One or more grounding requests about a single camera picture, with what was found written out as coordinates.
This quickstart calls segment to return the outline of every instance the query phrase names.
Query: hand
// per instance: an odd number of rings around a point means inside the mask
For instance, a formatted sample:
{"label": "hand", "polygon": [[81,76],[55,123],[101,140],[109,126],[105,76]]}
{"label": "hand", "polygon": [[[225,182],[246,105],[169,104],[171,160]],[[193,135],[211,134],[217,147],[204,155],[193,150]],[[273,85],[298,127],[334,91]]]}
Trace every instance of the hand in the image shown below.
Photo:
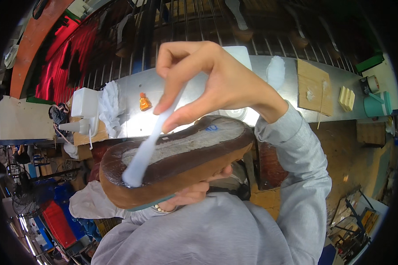
{"label": "hand", "polygon": [[175,197],[159,203],[159,208],[171,212],[177,205],[195,204],[205,199],[206,192],[209,190],[209,182],[219,178],[228,178],[233,169],[228,165],[220,173],[208,178],[206,181],[193,184],[192,186],[176,192]]}
{"label": "hand", "polygon": [[164,95],[154,114],[168,109],[184,83],[202,71],[209,75],[204,93],[176,110],[165,121],[164,133],[218,109],[252,107],[268,123],[275,122],[288,109],[287,103],[269,84],[218,44],[208,41],[166,42],[160,46],[156,65],[156,72],[165,79]]}

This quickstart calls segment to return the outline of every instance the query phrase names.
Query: gray sweatshirt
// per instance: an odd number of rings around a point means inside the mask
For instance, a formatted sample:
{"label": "gray sweatshirt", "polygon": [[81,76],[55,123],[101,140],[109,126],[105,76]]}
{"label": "gray sweatshirt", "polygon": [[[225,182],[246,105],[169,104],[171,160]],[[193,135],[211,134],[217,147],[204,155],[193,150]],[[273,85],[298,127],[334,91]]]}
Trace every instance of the gray sweatshirt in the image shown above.
{"label": "gray sweatshirt", "polygon": [[209,193],[174,212],[133,212],[102,239],[92,264],[317,264],[331,188],[320,142],[290,104],[275,123],[260,117],[255,135],[276,147],[290,172],[281,184],[277,221],[249,201]]}

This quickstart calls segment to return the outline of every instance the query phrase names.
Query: small glass bottle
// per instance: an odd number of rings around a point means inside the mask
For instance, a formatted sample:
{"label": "small glass bottle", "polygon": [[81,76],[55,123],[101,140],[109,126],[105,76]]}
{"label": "small glass bottle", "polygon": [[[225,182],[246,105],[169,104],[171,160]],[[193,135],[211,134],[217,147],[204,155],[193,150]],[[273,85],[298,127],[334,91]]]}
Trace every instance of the small glass bottle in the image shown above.
{"label": "small glass bottle", "polygon": [[140,93],[140,110],[146,111],[152,107],[149,99],[145,96],[144,93]]}

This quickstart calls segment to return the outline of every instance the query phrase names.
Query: orange beam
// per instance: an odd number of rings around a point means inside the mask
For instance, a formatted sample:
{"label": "orange beam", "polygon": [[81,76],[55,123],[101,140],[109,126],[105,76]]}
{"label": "orange beam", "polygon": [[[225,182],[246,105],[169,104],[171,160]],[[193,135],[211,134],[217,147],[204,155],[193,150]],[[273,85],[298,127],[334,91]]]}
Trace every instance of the orange beam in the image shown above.
{"label": "orange beam", "polygon": [[51,0],[39,19],[31,18],[22,35],[13,66],[10,96],[21,98],[28,70],[50,29],[74,0]]}

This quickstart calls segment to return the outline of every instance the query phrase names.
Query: person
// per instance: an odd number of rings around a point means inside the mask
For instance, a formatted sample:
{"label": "person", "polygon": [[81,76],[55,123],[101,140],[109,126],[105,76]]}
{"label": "person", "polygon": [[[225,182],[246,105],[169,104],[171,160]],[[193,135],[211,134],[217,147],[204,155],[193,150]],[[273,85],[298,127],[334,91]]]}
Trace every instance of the person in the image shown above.
{"label": "person", "polygon": [[[260,114],[257,139],[276,147],[289,172],[280,188],[277,221],[229,193],[206,194],[209,183],[201,182],[159,203],[163,211],[133,212],[102,239],[92,264],[317,264],[331,189],[318,138],[289,102],[212,42],[160,46],[156,72],[165,89],[154,114],[169,108],[183,84],[202,71],[209,75],[204,93],[175,111],[163,132],[218,109],[255,109]],[[226,167],[211,178],[230,173]]]}
{"label": "person", "polygon": [[31,158],[28,155],[27,148],[24,145],[20,145],[19,149],[16,146],[12,146],[13,157],[15,161],[20,163],[21,165],[28,164],[31,162]]}

